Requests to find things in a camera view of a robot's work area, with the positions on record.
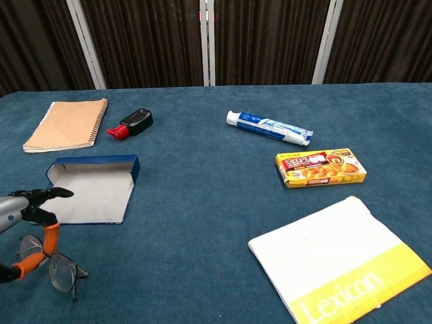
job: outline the open box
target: open box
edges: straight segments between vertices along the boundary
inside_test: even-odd
[[[60,223],[122,223],[139,171],[137,155],[58,158],[47,177],[53,187],[74,195],[48,200],[41,208]]]

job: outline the lexicon notebook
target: lexicon notebook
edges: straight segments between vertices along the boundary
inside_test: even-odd
[[[248,245],[299,324],[352,323],[431,274],[353,196]]]

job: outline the brown curtain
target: brown curtain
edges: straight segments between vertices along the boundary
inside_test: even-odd
[[[108,88],[202,86],[199,0],[85,0]]]
[[[329,0],[216,0],[216,83],[308,84]]]
[[[94,88],[65,1],[0,1],[0,96]]]
[[[431,81],[431,0],[344,1],[324,83]]]

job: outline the blue and white tube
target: blue and white tube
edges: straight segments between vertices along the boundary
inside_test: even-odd
[[[244,112],[233,113],[229,111],[227,114],[227,123],[249,132],[304,146],[309,145],[313,135],[312,130],[304,130],[296,126],[281,123],[280,121]]]

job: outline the black glue stick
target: black glue stick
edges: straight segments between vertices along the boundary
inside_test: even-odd
[[[107,130],[116,140],[124,140],[129,136],[136,136],[153,125],[153,116],[147,109],[138,109],[120,121],[120,125]]]

